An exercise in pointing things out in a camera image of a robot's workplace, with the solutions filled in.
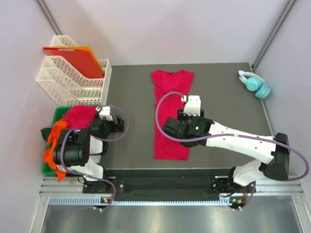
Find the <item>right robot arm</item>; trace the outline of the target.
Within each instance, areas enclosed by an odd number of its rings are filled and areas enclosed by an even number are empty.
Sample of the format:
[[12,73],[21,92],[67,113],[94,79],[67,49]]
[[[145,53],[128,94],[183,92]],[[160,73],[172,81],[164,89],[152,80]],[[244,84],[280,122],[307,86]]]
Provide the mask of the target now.
[[179,139],[184,147],[217,147],[253,158],[253,161],[230,169],[228,178],[214,182],[220,192],[238,192],[250,183],[269,178],[289,179],[290,152],[288,137],[277,133],[274,137],[258,136],[234,130],[202,116],[181,114],[169,117],[162,126],[164,133]]

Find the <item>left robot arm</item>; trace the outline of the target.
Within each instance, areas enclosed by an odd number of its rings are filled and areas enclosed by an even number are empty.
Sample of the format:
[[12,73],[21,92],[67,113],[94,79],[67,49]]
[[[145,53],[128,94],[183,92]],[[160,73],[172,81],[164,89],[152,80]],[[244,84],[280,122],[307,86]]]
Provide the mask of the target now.
[[52,161],[60,171],[83,177],[88,192],[113,191],[105,168],[94,157],[105,155],[111,133],[124,132],[120,115],[95,117],[88,126],[63,129],[52,150]]

